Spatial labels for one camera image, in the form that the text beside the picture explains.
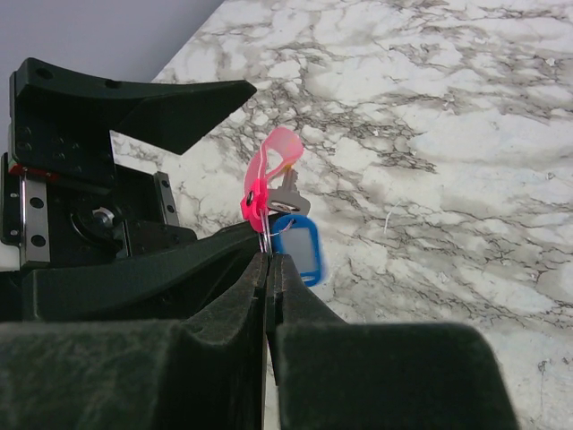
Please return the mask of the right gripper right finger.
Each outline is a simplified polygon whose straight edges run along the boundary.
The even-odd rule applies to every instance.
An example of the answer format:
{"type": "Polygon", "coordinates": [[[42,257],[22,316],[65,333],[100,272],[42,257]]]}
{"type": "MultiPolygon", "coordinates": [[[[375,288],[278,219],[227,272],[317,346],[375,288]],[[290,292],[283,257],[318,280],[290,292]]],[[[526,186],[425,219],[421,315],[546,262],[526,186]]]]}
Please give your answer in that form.
{"type": "Polygon", "coordinates": [[[515,429],[491,347],[453,322],[348,323],[270,264],[268,335],[284,429],[515,429]]]}

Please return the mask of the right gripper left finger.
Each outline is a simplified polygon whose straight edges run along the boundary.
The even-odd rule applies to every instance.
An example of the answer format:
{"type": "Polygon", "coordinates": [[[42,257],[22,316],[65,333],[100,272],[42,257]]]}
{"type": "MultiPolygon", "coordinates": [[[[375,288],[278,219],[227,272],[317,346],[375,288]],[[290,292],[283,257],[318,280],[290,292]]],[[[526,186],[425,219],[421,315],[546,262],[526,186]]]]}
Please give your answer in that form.
{"type": "Polygon", "coordinates": [[[261,428],[268,268],[184,321],[3,324],[2,428],[261,428]]]}

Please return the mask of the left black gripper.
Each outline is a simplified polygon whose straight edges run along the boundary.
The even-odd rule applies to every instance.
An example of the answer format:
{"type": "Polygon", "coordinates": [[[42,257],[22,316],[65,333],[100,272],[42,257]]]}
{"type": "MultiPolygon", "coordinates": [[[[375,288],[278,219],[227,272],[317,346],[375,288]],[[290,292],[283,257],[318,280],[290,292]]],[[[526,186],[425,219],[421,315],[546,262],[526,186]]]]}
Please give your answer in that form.
{"type": "Polygon", "coordinates": [[[34,262],[83,267],[26,275],[23,320],[200,321],[262,312],[257,296],[269,258],[251,227],[196,241],[179,223],[167,174],[116,168],[110,137],[182,155],[255,92],[244,80],[120,82],[26,59],[10,79],[8,171],[61,185],[40,188],[46,215],[31,246],[39,251],[34,262]]]}

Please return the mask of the blue tag silver key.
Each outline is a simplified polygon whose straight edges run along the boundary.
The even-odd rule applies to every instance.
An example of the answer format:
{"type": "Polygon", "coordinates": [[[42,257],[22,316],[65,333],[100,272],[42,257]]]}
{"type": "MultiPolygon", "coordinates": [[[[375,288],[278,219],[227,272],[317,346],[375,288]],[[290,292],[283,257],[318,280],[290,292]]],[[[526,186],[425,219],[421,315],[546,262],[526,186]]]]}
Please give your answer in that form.
{"type": "Polygon", "coordinates": [[[268,207],[279,214],[271,227],[273,250],[292,257],[306,287],[320,284],[325,276],[319,230],[309,218],[311,203],[297,189],[297,172],[287,168],[281,185],[269,190],[268,207]]]}

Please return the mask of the pink tag metal keyring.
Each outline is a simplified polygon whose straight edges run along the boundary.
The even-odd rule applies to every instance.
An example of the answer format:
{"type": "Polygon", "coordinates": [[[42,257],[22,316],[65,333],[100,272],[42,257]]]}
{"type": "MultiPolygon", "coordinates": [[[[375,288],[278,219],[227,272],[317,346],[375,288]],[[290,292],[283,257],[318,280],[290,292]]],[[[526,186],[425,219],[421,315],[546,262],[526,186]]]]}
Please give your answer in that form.
{"type": "Polygon", "coordinates": [[[278,127],[274,129],[260,148],[255,152],[244,176],[244,197],[240,202],[243,218],[259,235],[261,251],[271,254],[269,228],[269,183],[282,176],[303,155],[304,146],[300,137],[293,131],[278,127]],[[280,163],[268,169],[269,151],[275,151],[280,163]]]}

